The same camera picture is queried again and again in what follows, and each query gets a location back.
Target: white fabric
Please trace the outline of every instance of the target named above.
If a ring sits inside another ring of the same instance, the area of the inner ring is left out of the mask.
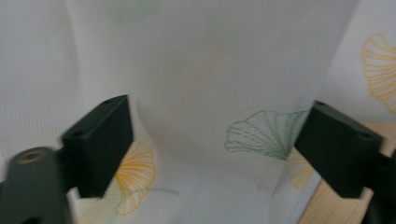
[[[285,159],[357,2],[2,1],[0,159],[129,94],[132,162],[78,223],[292,223],[313,171]]]

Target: yellow ginkgo leaf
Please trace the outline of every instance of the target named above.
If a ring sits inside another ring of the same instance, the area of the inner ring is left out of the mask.
[[[371,35],[363,44],[361,59],[370,93],[396,114],[396,47],[383,33]]]
[[[291,184],[298,190],[305,190],[306,185],[314,173],[314,168],[296,150],[293,149],[285,165]]]
[[[142,142],[134,141],[115,176],[121,194],[118,215],[128,215],[139,206],[149,193],[155,172],[152,150]]]

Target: curtain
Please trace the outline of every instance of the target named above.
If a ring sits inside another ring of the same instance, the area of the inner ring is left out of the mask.
[[[292,149],[314,100],[395,119],[392,8],[0,1],[1,165],[59,147],[95,105],[128,94],[135,141],[105,198],[70,192],[77,223],[295,223],[319,180]]]

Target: wooden surface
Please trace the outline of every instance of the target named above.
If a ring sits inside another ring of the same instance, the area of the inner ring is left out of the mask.
[[[387,138],[382,152],[390,156],[396,148],[396,122],[386,124],[364,123],[365,126]],[[300,218],[299,224],[355,224],[361,223],[372,192],[367,189],[359,200],[342,199],[321,181]]]

